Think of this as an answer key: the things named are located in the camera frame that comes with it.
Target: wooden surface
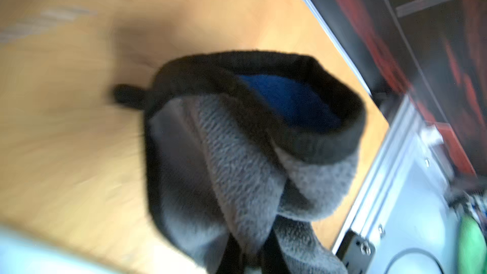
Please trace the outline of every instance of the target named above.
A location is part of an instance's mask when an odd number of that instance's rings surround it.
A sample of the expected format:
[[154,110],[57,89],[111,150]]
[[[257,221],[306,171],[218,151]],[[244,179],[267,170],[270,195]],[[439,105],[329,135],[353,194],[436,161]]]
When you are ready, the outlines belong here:
[[301,0],[0,0],[0,220],[122,271],[192,271],[146,212],[141,116],[114,83],[168,59],[272,49],[315,56],[364,99],[358,174],[314,228],[330,247],[388,125]]

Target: blurry foreground object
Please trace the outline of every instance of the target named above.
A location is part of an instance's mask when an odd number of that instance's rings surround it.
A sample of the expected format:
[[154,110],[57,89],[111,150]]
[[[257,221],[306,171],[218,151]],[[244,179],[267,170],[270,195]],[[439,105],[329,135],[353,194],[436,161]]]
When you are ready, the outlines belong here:
[[4,227],[0,227],[0,273],[116,274]]
[[478,223],[470,216],[462,217],[458,239],[458,273],[484,274],[487,246]]
[[316,59],[188,56],[114,96],[144,110],[155,225],[209,273],[347,273],[310,222],[349,190],[365,109]]

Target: screw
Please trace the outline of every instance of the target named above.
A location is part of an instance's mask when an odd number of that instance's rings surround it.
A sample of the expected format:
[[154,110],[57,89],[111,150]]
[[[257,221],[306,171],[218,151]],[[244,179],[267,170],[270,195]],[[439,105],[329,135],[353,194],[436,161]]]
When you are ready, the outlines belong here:
[[362,244],[360,245],[360,251],[362,252],[362,255],[370,256],[372,250],[370,249],[369,243],[367,241],[362,242]]
[[378,229],[379,229],[380,238],[383,238],[386,235],[386,231],[384,230],[384,227],[382,226],[382,224],[379,225]]

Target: green object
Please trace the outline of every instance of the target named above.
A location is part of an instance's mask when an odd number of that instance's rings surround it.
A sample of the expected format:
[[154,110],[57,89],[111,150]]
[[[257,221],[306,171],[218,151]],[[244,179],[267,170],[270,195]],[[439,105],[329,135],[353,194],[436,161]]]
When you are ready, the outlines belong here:
[[458,274],[485,274],[487,245],[477,222],[463,216],[458,237]]

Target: gray fleece lining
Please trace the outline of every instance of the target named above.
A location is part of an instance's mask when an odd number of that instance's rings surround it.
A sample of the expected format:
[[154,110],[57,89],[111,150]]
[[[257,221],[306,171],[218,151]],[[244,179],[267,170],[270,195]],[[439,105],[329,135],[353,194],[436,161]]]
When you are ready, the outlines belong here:
[[326,250],[309,222],[293,221],[278,216],[274,233],[291,273],[347,274],[344,264]]
[[[283,221],[285,234],[275,228],[281,246],[314,239],[314,253],[300,252],[304,257],[292,256],[291,247],[282,248],[291,254],[285,257],[288,266],[316,262],[301,260],[320,255],[311,227],[303,230],[302,222],[295,227],[290,222],[317,220],[333,212],[355,175],[356,153],[337,164],[306,164],[273,145],[259,112],[225,94],[170,100],[149,123],[162,163],[163,222],[181,250],[215,272],[228,232],[253,256],[279,214],[289,218]],[[322,252],[333,269],[340,263],[320,247]]]

